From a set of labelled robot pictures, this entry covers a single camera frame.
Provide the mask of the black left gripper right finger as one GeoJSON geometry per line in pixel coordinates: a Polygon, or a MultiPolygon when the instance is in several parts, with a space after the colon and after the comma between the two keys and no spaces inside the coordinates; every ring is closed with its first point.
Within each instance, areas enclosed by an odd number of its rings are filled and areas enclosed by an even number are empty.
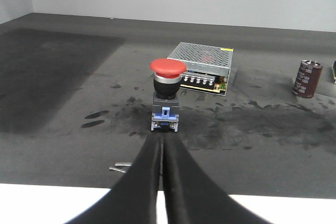
{"type": "Polygon", "coordinates": [[[164,138],[163,189],[169,223],[267,223],[218,187],[176,135],[164,138]]]}

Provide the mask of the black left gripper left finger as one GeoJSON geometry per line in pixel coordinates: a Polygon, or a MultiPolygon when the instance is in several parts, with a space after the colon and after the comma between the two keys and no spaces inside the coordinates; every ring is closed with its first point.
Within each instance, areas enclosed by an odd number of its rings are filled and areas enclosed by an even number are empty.
{"type": "Polygon", "coordinates": [[[160,138],[149,136],[111,190],[68,223],[156,223],[160,166],[160,138]]]}

